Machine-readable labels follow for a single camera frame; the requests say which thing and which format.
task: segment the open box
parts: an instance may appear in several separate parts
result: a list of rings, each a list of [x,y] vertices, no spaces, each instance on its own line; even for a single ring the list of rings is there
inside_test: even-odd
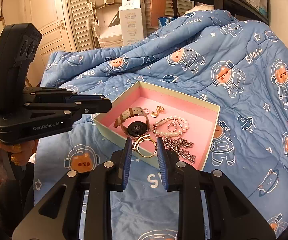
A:
[[[112,102],[112,109],[108,113],[97,115],[94,121],[100,133],[105,138],[124,148],[127,135],[124,134],[120,126],[114,128],[116,118],[130,107],[147,108],[151,112],[155,110],[156,106],[162,106],[165,110],[156,118],[148,114],[151,129],[155,122],[166,117],[174,115],[184,117],[188,121],[189,128],[182,134],[182,138],[194,143],[193,148],[187,150],[190,154],[195,155],[196,159],[194,164],[183,160],[181,157],[180,160],[193,165],[197,170],[203,170],[212,145],[220,106],[174,90],[138,81]],[[135,116],[125,120],[124,125],[127,127],[134,121],[145,123],[146,119],[143,116]],[[167,132],[167,126],[170,123],[171,121],[168,121],[159,125],[157,129]],[[149,133],[151,134],[151,138],[156,141],[152,130]],[[140,152],[144,156],[150,156],[154,150],[155,146],[150,141],[140,144]],[[158,168],[156,155],[151,158],[143,158],[135,151],[133,151],[133,154],[146,163]]]

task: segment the hand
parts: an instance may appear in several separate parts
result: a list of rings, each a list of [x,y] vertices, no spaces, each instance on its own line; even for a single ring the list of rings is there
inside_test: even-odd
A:
[[[11,161],[15,163],[15,165],[26,165],[29,161],[29,158],[36,152],[38,140],[24,142],[16,145],[4,145],[0,141],[0,149],[13,153],[11,156]]]

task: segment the blue bedding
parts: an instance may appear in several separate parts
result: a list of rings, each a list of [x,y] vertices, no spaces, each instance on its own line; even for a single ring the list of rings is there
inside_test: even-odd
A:
[[[239,22],[225,10],[196,11],[130,46],[55,52],[41,86],[114,100],[138,80],[221,106],[204,171],[221,169],[279,236],[288,226],[288,49],[283,42],[262,22]],[[83,171],[78,163],[93,168],[119,149],[101,136],[93,118],[84,115],[72,131],[40,140],[35,202],[69,169]],[[178,194],[165,192],[156,168],[140,159],[131,163],[126,191],[112,193],[113,238],[175,239]],[[209,237],[207,224],[205,232]]]

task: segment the paw print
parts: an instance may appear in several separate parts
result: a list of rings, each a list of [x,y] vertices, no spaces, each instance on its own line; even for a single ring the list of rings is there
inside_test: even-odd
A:
[[[207,95],[205,94],[202,94],[201,96],[200,96],[201,98],[203,98],[204,100],[207,100]]]

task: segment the cardboard box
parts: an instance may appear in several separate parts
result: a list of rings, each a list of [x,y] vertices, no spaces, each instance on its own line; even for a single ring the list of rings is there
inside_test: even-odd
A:
[[[131,45],[144,38],[140,0],[122,0],[119,10],[123,45]]]
[[[217,119],[220,112],[220,106],[192,97],[174,90],[152,85],[142,81],[136,82],[118,98],[112,102],[112,109],[108,113],[99,114],[94,121],[100,133],[121,148],[127,136],[123,133],[121,127],[114,128],[114,122],[119,115],[130,107],[147,108],[149,111],[161,105],[165,108],[157,118],[148,115],[151,128],[153,123],[170,116],[181,116],[188,121],[189,129],[183,133],[182,138],[194,143],[193,148],[187,149],[190,154],[196,156],[193,165],[198,170],[203,170],[208,153],[210,151],[213,135],[217,126]],[[124,125],[127,127],[134,121],[146,122],[145,117],[136,116],[127,119]],[[167,131],[167,126],[171,122],[158,126],[158,130]],[[156,141],[152,130],[149,132],[151,138]],[[140,152],[144,156],[149,156],[154,152],[155,147],[152,142],[145,141],[140,144]],[[148,164],[158,168],[157,156],[152,158],[143,158],[135,151],[133,154]]]

